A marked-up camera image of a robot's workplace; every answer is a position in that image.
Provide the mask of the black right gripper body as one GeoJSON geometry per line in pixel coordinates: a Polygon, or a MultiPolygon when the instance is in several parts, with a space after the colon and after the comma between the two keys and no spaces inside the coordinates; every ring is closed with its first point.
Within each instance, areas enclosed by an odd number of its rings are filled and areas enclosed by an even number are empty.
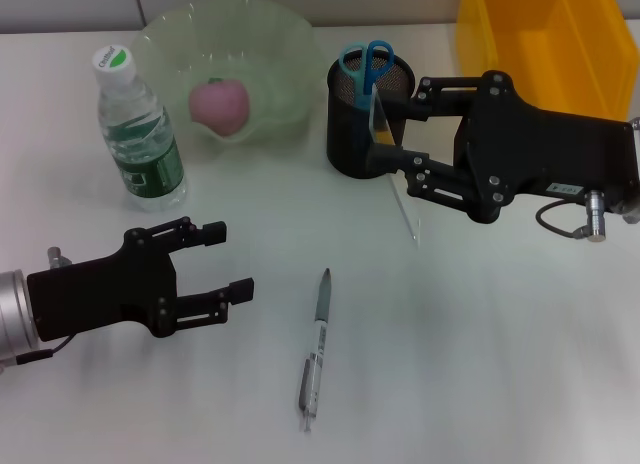
{"type": "Polygon", "coordinates": [[[469,174],[467,215],[492,223],[518,194],[583,203],[589,191],[619,212],[639,198],[639,170],[629,123],[539,109],[512,79],[487,71],[454,140],[454,166],[469,174]]]}

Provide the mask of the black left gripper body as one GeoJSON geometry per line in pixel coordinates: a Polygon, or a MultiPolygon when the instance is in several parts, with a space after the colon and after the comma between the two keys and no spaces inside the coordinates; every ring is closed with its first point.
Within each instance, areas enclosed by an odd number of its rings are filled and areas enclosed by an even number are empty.
{"type": "Polygon", "coordinates": [[[171,248],[140,229],[114,254],[27,276],[36,329],[47,342],[120,322],[153,336],[176,332],[176,271],[171,248]]]}

